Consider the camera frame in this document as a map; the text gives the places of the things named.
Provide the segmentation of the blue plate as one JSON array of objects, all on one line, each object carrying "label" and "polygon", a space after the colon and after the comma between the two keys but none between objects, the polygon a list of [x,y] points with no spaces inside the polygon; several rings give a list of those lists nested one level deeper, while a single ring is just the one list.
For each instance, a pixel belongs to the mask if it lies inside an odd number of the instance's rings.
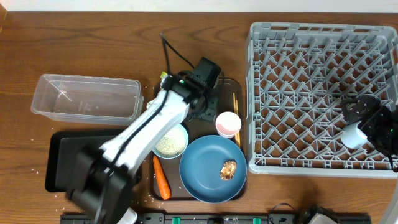
[{"label": "blue plate", "polygon": [[[234,177],[223,180],[220,172],[228,161],[237,163]],[[188,193],[197,200],[221,203],[234,198],[244,187],[247,164],[240,148],[218,135],[203,136],[188,145],[180,160],[180,178]]]}]

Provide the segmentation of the light blue rice bowl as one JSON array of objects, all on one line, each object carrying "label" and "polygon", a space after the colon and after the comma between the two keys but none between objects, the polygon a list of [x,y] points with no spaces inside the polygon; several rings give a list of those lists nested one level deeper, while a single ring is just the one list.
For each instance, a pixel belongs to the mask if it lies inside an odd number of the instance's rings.
[{"label": "light blue rice bowl", "polygon": [[152,151],[163,159],[174,159],[184,152],[188,142],[187,130],[183,125],[178,124],[157,143]]}]

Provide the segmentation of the light blue cup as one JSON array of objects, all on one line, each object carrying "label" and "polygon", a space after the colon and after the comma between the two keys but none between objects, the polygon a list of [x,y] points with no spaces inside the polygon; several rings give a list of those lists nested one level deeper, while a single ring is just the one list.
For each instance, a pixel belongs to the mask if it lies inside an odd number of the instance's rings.
[{"label": "light blue cup", "polygon": [[360,123],[361,122],[358,121],[343,128],[343,134],[340,139],[341,142],[350,149],[358,149],[368,141],[368,137],[359,129]]}]

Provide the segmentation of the silver foil snack wrapper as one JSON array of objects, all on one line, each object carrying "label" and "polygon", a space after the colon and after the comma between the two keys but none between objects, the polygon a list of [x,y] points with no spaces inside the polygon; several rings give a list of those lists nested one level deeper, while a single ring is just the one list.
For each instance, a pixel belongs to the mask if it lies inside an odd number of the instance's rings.
[{"label": "silver foil snack wrapper", "polygon": [[163,90],[164,89],[164,83],[165,81],[168,79],[169,74],[166,72],[162,72],[160,75],[161,78],[161,82],[160,82],[160,89]]}]

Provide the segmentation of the orange carrot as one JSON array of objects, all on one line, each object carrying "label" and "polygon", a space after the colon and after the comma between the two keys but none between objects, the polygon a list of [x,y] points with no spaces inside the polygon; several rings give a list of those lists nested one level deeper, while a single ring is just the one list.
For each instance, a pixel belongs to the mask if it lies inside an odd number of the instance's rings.
[{"label": "orange carrot", "polygon": [[157,156],[153,156],[152,162],[154,165],[155,178],[159,188],[162,199],[168,200],[171,197],[171,189],[169,187],[167,178],[164,174],[163,168]]}]

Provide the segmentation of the pink cup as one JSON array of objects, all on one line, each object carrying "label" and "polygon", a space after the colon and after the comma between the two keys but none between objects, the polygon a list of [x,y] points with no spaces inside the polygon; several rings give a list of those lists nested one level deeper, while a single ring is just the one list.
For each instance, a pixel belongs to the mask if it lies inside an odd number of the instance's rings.
[{"label": "pink cup", "polygon": [[215,126],[220,136],[232,138],[241,129],[241,119],[236,113],[226,111],[217,116]]}]

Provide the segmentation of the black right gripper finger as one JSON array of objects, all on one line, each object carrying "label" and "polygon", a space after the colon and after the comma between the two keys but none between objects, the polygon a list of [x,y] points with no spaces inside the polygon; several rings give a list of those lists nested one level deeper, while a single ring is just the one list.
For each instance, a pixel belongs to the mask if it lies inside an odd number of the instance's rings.
[{"label": "black right gripper finger", "polygon": [[356,105],[360,101],[359,98],[350,98],[341,101],[341,110],[347,124],[354,124],[362,120],[362,116],[356,111]]},{"label": "black right gripper finger", "polygon": [[357,97],[355,112],[377,111],[381,107],[381,101],[371,95],[362,95]]}]

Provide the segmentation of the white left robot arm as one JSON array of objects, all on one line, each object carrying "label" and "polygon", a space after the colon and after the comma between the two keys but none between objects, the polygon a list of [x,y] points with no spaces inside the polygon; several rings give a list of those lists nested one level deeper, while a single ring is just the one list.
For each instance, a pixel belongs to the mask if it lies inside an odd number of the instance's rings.
[{"label": "white left robot arm", "polygon": [[202,112],[219,73],[182,71],[166,76],[156,98],[128,128],[99,148],[84,147],[75,158],[67,198],[94,223],[134,223],[133,178],[155,145],[192,112]]}]

